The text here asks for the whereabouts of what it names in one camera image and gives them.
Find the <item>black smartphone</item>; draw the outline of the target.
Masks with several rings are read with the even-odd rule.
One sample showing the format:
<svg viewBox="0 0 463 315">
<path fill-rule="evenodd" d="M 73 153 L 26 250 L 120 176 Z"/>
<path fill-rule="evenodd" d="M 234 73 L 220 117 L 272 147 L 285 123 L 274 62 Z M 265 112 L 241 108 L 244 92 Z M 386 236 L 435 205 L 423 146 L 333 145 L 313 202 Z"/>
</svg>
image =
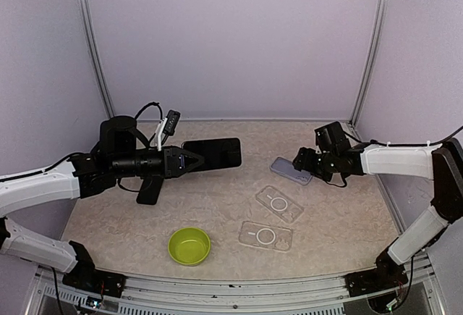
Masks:
<svg viewBox="0 0 463 315">
<path fill-rule="evenodd" d="M 239 138 L 219 138 L 207 140 L 189 140 L 182 148 L 204 158 L 204 164 L 193 172 L 240 167 L 242 150 Z"/>
</svg>

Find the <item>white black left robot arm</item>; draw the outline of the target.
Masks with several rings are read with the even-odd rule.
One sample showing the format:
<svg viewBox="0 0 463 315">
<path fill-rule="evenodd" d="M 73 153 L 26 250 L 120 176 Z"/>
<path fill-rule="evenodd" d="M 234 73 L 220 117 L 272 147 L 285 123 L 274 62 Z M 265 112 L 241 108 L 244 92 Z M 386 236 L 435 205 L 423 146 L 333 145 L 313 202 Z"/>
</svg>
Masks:
<svg viewBox="0 0 463 315">
<path fill-rule="evenodd" d="M 128 177 L 139 177 L 152 193 L 156 178 L 178 178 L 203 163 L 203 156 L 177 146 L 150 146 L 135 118 L 112 117 L 101 123 L 99 141 L 91 152 L 75 152 L 55 165 L 1 179 L 1 253 L 49 266 L 63 272 L 65 284 L 92 290 L 106 275 L 95 268 L 84 245 L 33 232 L 8 219 L 8 214 L 95 196 Z"/>
</svg>

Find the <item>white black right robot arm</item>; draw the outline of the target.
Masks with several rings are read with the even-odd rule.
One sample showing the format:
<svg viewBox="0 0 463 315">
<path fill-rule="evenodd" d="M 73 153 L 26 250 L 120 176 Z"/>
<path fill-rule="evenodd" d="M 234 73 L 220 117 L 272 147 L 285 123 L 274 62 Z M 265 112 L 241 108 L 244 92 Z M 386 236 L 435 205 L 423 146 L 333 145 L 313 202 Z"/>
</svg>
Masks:
<svg viewBox="0 0 463 315">
<path fill-rule="evenodd" d="M 328 185 L 339 175 L 343 187 L 349 176 L 372 175 L 394 205 L 400 197 L 423 197 L 422 213 L 378 255 L 374 267 L 346 275 L 351 296 L 410 282 L 406 263 L 462 218 L 462 145 L 453 135 L 424 143 L 361 141 L 332 122 L 315 129 L 315 148 L 301 147 L 292 165 Z"/>
</svg>

